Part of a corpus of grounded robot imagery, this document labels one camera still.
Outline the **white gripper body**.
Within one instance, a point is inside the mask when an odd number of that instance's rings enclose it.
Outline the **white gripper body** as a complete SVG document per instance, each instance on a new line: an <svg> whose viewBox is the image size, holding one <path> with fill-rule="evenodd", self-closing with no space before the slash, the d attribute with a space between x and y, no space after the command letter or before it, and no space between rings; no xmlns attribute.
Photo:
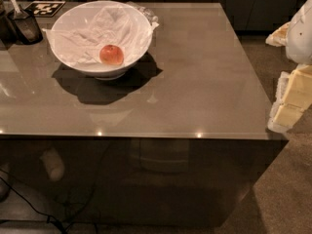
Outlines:
<svg viewBox="0 0 312 234"><path fill-rule="evenodd" d="M312 0L307 0L290 21L286 54L296 63L312 63Z"/></svg>

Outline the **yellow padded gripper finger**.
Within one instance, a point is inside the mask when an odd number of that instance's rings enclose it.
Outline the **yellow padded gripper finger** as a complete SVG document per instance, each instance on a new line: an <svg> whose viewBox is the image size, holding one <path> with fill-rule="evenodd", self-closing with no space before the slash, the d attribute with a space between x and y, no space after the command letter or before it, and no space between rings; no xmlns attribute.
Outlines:
<svg viewBox="0 0 312 234"><path fill-rule="evenodd" d="M275 133L290 130L312 104L312 65L299 64L278 79L267 128Z"/></svg>
<svg viewBox="0 0 312 234"><path fill-rule="evenodd" d="M274 47L286 46L289 26L290 24L288 22L284 23L266 38L265 43Z"/></svg>

